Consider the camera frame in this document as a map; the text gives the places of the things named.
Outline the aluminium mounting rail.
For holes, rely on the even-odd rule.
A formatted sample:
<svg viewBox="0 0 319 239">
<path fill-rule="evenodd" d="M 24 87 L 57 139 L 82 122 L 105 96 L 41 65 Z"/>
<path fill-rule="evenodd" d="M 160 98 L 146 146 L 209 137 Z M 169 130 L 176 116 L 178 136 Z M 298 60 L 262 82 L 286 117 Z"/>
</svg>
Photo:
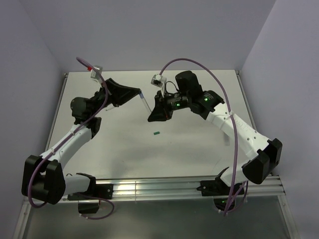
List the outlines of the aluminium mounting rail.
<svg viewBox="0 0 319 239">
<path fill-rule="evenodd" d="M 153 179 L 127 179 L 127 180 L 102 180 L 97 179 L 96 184 L 113 184 L 113 196 L 111 201 L 158 201 L 158 200 L 186 200 L 206 198 L 196 188 L 200 181 L 214 180 L 214 177 L 175 177 L 175 178 L 153 178 Z M 241 189 L 237 196 L 240 199 L 246 193 L 247 197 L 282 196 L 285 190 L 279 176 L 269 176 L 260 185 L 248 183 L 248 189 Z M 75 194 L 67 192 L 58 196 L 53 203 L 62 203 L 67 196 Z"/>
</svg>

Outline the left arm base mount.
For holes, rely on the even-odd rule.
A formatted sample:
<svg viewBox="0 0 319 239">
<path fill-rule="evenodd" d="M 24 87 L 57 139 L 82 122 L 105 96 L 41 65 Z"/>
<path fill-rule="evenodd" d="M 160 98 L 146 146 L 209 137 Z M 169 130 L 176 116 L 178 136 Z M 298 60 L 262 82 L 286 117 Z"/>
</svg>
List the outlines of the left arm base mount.
<svg viewBox="0 0 319 239">
<path fill-rule="evenodd" d="M 75 193 L 67 196 L 69 201 L 84 201 L 96 198 L 97 203 L 78 203 L 78 212 L 81 214 L 95 214 L 100 209 L 104 200 L 110 200 L 113 196 L 113 184 L 97 184 L 93 192 Z"/>
</svg>

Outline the white blue acrylic marker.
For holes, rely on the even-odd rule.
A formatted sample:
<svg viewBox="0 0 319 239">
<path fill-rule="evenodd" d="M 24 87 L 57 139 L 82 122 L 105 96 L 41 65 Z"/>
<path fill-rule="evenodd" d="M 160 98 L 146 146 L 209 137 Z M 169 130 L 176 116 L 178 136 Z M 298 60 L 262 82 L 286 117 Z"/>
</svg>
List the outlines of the white blue acrylic marker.
<svg viewBox="0 0 319 239">
<path fill-rule="evenodd" d="M 148 114 L 150 115 L 152 111 L 151 111 L 151 108 L 149 107 L 149 104 L 147 103 L 145 97 L 142 98 L 141 100 L 142 100 L 142 102 L 143 102 L 143 104 L 144 104 L 144 106 L 145 106 L 145 108 L 146 108 Z"/>
</svg>

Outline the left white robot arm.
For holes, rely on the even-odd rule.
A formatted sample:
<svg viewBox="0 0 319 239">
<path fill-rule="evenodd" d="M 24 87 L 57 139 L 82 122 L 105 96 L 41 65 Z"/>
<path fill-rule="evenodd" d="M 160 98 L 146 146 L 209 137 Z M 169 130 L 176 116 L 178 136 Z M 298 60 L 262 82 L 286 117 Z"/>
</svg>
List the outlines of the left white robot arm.
<svg viewBox="0 0 319 239">
<path fill-rule="evenodd" d="M 39 156 L 31 155 L 24 163 L 21 192 L 30 204 L 57 204 L 63 196 L 80 193 L 91 199 L 97 193 L 96 178 L 85 173 L 65 176 L 63 169 L 74 154 L 92 140 L 100 130 L 102 119 L 97 114 L 112 105 L 119 107 L 142 93 L 141 89 L 123 86 L 109 78 L 91 98 L 75 97 L 71 103 L 74 124 L 53 147 Z"/>
</svg>

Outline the orange highlighter marker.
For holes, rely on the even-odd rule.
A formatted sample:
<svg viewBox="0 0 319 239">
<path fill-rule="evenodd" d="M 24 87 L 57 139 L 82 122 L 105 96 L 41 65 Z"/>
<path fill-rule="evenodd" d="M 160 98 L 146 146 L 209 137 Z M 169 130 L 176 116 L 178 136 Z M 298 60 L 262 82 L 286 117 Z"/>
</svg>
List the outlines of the orange highlighter marker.
<svg viewBox="0 0 319 239">
<path fill-rule="evenodd" d="M 223 134 L 223 140 L 224 140 L 224 144 L 226 146 L 229 146 L 230 145 L 230 139 L 229 139 L 229 136 L 227 134 Z"/>
</svg>

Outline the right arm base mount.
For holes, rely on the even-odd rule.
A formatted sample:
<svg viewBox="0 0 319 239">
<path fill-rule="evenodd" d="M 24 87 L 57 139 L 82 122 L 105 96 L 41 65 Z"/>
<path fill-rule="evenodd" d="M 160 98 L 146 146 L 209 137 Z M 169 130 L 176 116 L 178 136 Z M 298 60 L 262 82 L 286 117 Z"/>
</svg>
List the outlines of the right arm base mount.
<svg viewBox="0 0 319 239">
<path fill-rule="evenodd" d="M 213 202 L 218 210 L 224 211 L 227 204 L 230 187 L 220 179 L 200 181 L 196 188 L 203 197 L 213 197 Z"/>
</svg>

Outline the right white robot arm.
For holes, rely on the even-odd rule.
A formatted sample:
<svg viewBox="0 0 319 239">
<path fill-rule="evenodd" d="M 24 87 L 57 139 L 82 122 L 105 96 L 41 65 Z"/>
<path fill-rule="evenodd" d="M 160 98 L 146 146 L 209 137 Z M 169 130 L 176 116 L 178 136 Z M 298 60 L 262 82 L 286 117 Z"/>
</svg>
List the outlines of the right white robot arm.
<svg viewBox="0 0 319 239">
<path fill-rule="evenodd" d="M 189 108 L 191 112 L 212 123 L 228 137 L 237 142 L 247 160 L 224 169 L 216 181 L 216 190 L 227 194 L 233 184 L 250 181 L 261 184 L 279 164 L 283 144 L 277 138 L 271 140 L 260 134 L 228 109 L 224 99 L 212 90 L 204 91 L 197 76 L 191 71 L 176 75 L 177 92 L 166 91 L 167 80 L 154 75 L 151 84 L 160 88 L 155 95 L 155 107 L 148 117 L 149 122 L 167 121 L 174 111 Z"/>
</svg>

